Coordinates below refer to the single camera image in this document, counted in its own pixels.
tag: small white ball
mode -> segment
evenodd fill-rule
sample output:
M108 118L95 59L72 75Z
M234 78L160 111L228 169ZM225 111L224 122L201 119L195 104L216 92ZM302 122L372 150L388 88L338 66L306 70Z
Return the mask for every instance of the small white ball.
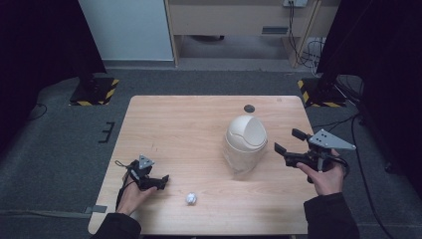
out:
M196 195L193 192L190 192L189 194L187 194L186 196L186 202L188 205L193 205L196 202Z

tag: warning tape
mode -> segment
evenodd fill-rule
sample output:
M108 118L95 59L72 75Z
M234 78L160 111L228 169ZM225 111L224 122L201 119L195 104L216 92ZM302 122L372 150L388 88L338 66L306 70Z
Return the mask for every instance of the warning tape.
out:
M339 103L331 103L331 102L323 102L323 103L313 103L310 99L310 95L308 94L307 90L304 87L304 82L302 80L298 81L299 88L301 89L302 96L304 98L305 106L306 107L345 107L345 104Z
M107 91L105 98L101 99L100 101L76 101L71 102L71 106L101 106L101 105L108 105L109 101L111 100L112 95L114 94L115 88L117 87L118 79L114 79L109 86L109 90Z

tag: metal bracket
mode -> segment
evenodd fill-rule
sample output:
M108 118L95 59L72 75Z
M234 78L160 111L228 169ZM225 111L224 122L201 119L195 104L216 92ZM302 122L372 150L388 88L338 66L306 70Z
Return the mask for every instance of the metal bracket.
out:
M154 161L145 157L144 155L139 156L139 169L147 168L149 166L153 166L155 164Z
M355 150L356 146L344 141L343 139L321 129L314 136L310 138L310 143L318 145L323 148L336 148Z

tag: human hand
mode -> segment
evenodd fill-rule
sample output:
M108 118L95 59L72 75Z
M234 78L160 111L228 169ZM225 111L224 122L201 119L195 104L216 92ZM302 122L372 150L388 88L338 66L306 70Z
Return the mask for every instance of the human hand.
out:
M129 216L132 214L157 188L151 187L145 191L139 190L136 183L129 176L126 182L127 188L121 196L120 203L115 212Z
M334 149L331 153L338 156L338 153ZM330 195L342 191L344 178L341 164L337 162L333 162L332 164L333 168L326 172L317 172L301 162L298 162L296 167L313 180L318 195Z

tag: wooden table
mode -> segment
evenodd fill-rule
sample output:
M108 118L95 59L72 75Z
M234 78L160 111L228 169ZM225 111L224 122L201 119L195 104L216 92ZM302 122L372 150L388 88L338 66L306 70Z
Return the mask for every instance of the wooden table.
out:
M261 120L268 134L266 153L248 174L235 177L222 154L230 121L246 115ZM141 96L127 109L89 231L95 233L106 214L114 212L125 169L142 153L155 161L151 177L170 174L165 190L152 195L132 215L146 235L275 235L307 234L303 203L316 196L314 187L296 168L285 166L273 150L278 142L288 151L308 146L291 135L296 127L313 133L298 97ZM197 202L188 206L189 192Z

